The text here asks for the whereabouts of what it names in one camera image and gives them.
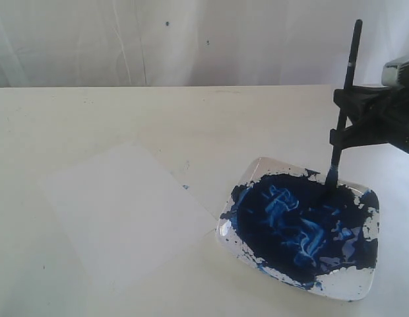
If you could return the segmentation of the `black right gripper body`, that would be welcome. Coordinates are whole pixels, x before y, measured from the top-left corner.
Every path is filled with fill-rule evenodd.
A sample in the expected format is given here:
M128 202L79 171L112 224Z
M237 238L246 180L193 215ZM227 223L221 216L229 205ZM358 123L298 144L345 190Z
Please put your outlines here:
M363 146L390 144L409 154L409 88L367 87L374 95L366 114Z

